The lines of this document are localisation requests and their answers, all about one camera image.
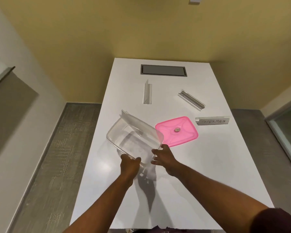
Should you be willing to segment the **person's left hand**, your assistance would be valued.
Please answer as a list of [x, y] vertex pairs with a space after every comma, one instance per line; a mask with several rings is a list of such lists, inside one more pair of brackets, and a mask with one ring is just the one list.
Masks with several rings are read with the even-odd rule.
[[135, 164], [127, 154], [120, 156], [120, 176], [127, 181], [133, 181], [140, 169], [140, 164]]

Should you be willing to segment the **person's right hand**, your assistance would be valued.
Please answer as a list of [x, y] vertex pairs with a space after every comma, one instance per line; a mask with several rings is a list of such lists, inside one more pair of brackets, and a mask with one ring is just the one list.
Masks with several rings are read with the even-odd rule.
[[153, 160], [160, 160], [161, 166], [166, 169], [166, 172], [177, 178], [181, 163], [175, 159], [168, 145], [162, 144], [160, 148], [151, 150], [154, 154]]

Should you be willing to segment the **clear plastic food container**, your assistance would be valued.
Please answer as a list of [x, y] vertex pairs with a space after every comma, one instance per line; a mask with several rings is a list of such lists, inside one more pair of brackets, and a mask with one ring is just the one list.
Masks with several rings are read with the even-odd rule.
[[140, 157], [141, 165], [144, 166], [153, 160], [154, 154], [151, 150], [160, 149], [164, 136], [151, 125], [142, 120], [140, 121], [143, 132], [141, 137], [120, 117], [108, 131], [106, 139], [121, 154], [125, 153], [133, 159]]

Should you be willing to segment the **person's right forearm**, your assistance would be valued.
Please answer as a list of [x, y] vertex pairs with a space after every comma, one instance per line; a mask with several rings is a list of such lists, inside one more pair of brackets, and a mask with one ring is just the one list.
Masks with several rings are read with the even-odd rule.
[[176, 161], [167, 168], [226, 233], [249, 233], [254, 218], [268, 207], [228, 185]]

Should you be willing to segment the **person's left forearm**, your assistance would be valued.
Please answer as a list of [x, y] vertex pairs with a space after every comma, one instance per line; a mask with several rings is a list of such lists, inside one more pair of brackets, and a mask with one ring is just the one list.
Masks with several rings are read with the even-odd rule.
[[137, 173], [123, 172], [63, 233], [107, 233]]

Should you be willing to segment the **pink plastic container lid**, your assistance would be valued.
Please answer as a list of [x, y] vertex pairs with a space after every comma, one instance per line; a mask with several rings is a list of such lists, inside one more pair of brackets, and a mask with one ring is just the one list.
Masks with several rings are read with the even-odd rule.
[[163, 144], [174, 147], [198, 138], [198, 132], [192, 121], [186, 117], [173, 118], [155, 125], [163, 136]]

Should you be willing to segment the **dark clothing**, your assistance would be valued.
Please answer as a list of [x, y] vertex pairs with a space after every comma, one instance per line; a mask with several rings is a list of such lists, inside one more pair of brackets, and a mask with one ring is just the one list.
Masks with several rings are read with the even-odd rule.
[[159, 226], [155, 226], [154, 228], [148, 230], [146, 233], [180, 233], [180, 231], [176, 228], [160, 228]]

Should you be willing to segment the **dark maroon sleeve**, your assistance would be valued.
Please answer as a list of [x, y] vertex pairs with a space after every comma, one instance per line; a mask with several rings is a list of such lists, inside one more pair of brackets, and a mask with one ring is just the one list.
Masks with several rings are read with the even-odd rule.
[[291, 215], [281, 208], [267, 208], [256, 215], [250, 233], [291, 233]]

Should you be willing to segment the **glass door with frame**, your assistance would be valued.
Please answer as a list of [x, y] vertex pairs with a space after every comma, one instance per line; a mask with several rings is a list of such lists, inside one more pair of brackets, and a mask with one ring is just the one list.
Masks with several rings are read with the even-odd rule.
[[265, 121], [291, 161], [291, 101], [267, 116]]

